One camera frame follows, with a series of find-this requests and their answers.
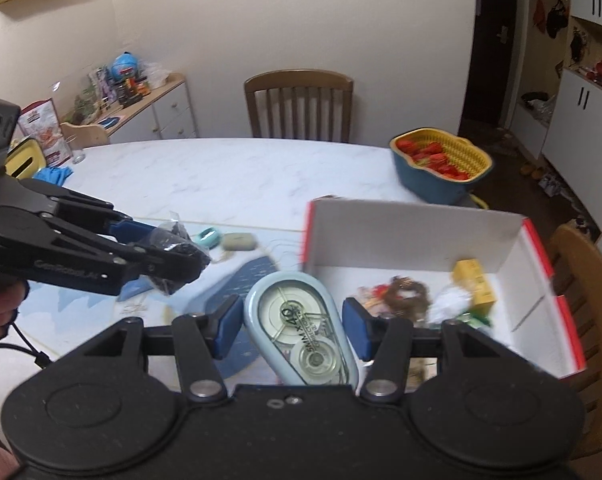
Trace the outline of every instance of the glass cup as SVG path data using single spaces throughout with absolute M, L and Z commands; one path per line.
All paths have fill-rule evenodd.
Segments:
M 79 164 L 85 158 L 85 152 L 78 137 L 76 135 L 67 137 L 65 142 L 67 142 L 67 145 L 72 150 L 72 163 Z

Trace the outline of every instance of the basket of strawberries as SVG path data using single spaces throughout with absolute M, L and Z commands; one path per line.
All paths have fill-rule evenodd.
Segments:
M 390 141 L 404 187 L 433 204 L 454 204 L 492 169 L 492 158 L 472 142 L 434 128 Z

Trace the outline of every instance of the dark door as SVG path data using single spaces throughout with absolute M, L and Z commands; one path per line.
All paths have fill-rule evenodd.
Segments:
M 476 0 L 463 118 L 497 124 L 510 71 L 517 0 Z

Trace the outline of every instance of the open box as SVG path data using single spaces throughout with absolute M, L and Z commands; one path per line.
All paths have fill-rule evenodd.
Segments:
M 340 308 L 360 286 L 409 276 L 430 299 L 452 282 L 458 260 L 478 258 L 497 297 L 493 336 L 556 377 L 585 368 L 568 305 L 552 289 L 553 270 L 532 222 L 499 211 L 320 198 L 310 202 L 303 271 Z

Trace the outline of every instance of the red and white food package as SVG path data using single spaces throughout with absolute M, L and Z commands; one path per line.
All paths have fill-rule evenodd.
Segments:
M 63 139 L 61 124 L 52 99 L 37 101 L 23 109 L 18 125 L 27 137 L 33 137 L 41 146 L 48 166 L 60 166 L 72 156 Z

